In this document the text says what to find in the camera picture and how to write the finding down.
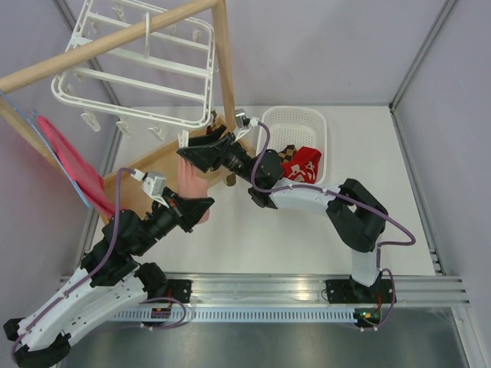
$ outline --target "metal sheet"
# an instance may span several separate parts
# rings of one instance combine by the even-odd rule
[[[183,316],[181,307],[173,305],[168,317],[153,314],[153,307],[139,306],[122,310],[111,322],[177,322]],[[214,308],[191,307],[184,322],[207,323],[355,323],[354,308]]]
[[[448,311],[396,310],[376,333],[341,324],[187,324],[87,337],[64,367],[467,367]]]

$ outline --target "plastic basket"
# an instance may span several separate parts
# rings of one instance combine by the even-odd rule
[[[318,166],[317,181],[325,181],[328,153],[328,124],[322,114],[305,107],[277,106],[267,109],[262,115],[262,122],[271,131],[269,149],[282,151],[288,144],[315,148],[322,153]],[[257,152],[264,146],[266,134],[259,131]]]

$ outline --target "pink cloth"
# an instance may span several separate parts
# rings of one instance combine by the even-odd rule
[[[38,124],[58,155],[68,175],[78,184],[90,203],[108,218],[116,208],[104,192],[104,179],[81,154],[71,145],[61,132],[46,117],[39,116]]]

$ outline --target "red cloth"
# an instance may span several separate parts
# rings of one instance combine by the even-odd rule
[[[73,147],[61,132],[46,117],[39,116],[38,124],[58,155],[68,175],[78,184],[90,203],[108,218],[114,215],[116,208],[104,192],[104,179],[81,154]]]
[[[322,153],[315,148],[302,147],[292,161],[282,164],[285,170],[283,177],[295,182],[315,183],[321,156]]]

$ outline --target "wooden stick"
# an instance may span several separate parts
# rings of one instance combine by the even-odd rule
[[[226,0],[218,0],[215,7],[212,8],[212,16],[226,126],[229,131],[233,131],[236,128],[236,103],[233,97],[232,60],[230,57]]]
[[[150,19],[150,32],[155,32],[160,28],[182,21],[196,13],[203,12],[208,8],[214,7],[216,3],[217,0],[194,0],[178,8],[158,14]],[[145,35],[145,27],[146,22],[141,21],[140,23],[116,31],[113,34],[109,34],[51,59],[0,78],[0,90],[5,94],[9,94],[52,74],[56,74],[124,44],[135,41]]]
[[[62,173],[62,170],[54,157],[49,152],[49,149],[43,143],[41,138],[14,108],[2,97],[0,97],[0,116],[5,119],[7,123],[12,125],[12,127],[18,131],[18,133],[28,141],[28,143],[34,147],[51,165],[56,167],[58,171]]]

